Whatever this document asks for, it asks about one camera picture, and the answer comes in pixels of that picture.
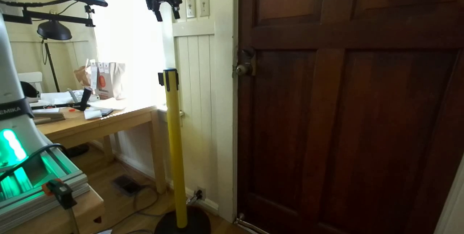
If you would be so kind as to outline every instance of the wooden floor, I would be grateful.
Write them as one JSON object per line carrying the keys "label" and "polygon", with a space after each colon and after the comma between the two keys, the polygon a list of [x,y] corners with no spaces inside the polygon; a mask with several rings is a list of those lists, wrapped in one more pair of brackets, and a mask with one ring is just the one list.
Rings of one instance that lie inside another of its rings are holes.
{"label": "wooden floor", "polygon": [[[132,209],[133,198],[125,196],[111,185],[111,181],[116,177],[129,174],[140,184],[155,186],[154,182],[128,166],[123,166],[119,161],[107,165],[104,161],[103,153],[95,148],[91,148],[83,155],[72,158],[72,161],[87,175],[89,184],[98,192],[105,203],[105,215],[102,217],[102,223],[95,223],[93,226],[83,226],[80,229],[81,233],[87,234],[95,232],[95,229],[100,231],[107,229],[134,211]],[[146,188],[141,191],[137,198],[137,208],[147,206],[155,199],[156,194],[154,191]],[[173,209],[173,193],[169,192],[159,196],[156,204],[144,212],[150,214],[163,214]],[[211,221],[212,234],[248,233],[220,217],[211,214],[208,215]],[[159,219],[159,217],[148,217],[136,214],[116,225],[113,228],[112,234],[126,234],[138,229],[149,229],[150,231],[154,231]]]}

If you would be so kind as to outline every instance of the paper bag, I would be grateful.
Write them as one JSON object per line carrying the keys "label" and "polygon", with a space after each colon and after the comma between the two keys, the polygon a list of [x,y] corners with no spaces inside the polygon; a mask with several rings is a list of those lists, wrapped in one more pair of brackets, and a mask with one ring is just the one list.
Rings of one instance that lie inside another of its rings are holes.
{"label": "paper bag", "polygon": [[101,99],[114,97],[125,98],[123,91],[123,75],[126,71],[124,63],[98,62],[98,83],[96,93]]}

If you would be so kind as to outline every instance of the wooden table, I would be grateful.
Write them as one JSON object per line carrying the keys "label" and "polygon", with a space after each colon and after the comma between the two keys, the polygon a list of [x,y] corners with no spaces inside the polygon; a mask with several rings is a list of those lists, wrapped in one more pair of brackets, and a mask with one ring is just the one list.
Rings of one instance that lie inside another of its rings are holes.
{"label": "wooden table", "polygon": [[[93,188],[85,194],[76,198],[78,204],[72,209],[74,216],[82,232],[91,231],[95,233],[101,229],[101,224],[94,222],[105,213],[103,199]],[[45,233],[45,234],[63,234],[71,233],[71,220],[67,212],[61,206],[51,209],[50,211],[27,221],[18,227],[10,229],[6,233]]]}
{"label": "wooden table", "polygon": [[37,128],[54,143],[60,143],[66,148],[103,138],[103,151],[106,161],[114,159],[110,135],[127,130],[134,126],[148,123],[150,126],[150,141],[153,154],[156,189],[160,194],[166,192],[166,177],[163,165],[163,150],[160,143],[158,111],[155,106],[134,108],[128,107],[114,111],[107,117],[86,120],[83,112],[69,112],[68,108],[60,110],[65,120],[37,125]]}

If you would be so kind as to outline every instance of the baseboard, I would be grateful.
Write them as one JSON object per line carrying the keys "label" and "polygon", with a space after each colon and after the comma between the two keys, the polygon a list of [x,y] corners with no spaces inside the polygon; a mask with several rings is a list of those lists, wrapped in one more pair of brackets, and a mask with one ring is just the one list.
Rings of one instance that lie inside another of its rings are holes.
{"label": "baseboard", "polygon": [[[103,145],[102,143],[100,143],[99,141],[97,140],[93,140],[90,142],[90,144],[92,146],[95,146],[96,148],[100,149],[101,151],[103,151]],[[132,169],[142,173],[145,177],[151,179],[154,181],[154,171],[147,168],[146,166],[144,166],[143,164],[141,164],[140,162],[132,159],[132,158],[129,158],[128,156],[122,154],[122,153],[115,153],[115,158],[126,164],[127,166],[131,167]],[[168,184],[168,187],[172,190],[174,190],[174,183],[171,179],[166,179],[167,181],[167,184]],[[187,196],[187,198],[191,198],[193,195],[194,195],[194,191],[191,190],[190,188],[185,188],[185,194]],[[219,205],[217,203],[215,203],[214,201],[210,200],[210,199],[205,199],[205,200],[200,200],[200,201],[197,201],[196,204],[198,204],[199,206],[201,206],[202,208],[204,208],[205,210],[207,210],[209,213],[213,214],[213,215],[216,215],[218,216],[219,215]]]}

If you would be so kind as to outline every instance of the switch plate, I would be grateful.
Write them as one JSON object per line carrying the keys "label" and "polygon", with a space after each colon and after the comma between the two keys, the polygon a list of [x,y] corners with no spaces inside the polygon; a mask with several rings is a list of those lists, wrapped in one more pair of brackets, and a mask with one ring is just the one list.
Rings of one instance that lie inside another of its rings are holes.
{"label": "switch plate", "polygon": [[187,18],[192,19],[197,16],[196,10],[196,2],[195,0],[187,0],[185,6],[187,7]]}
{"label": "switch plate", "polygon": [[200,16],[209,16],[209,0],[200,0]]}

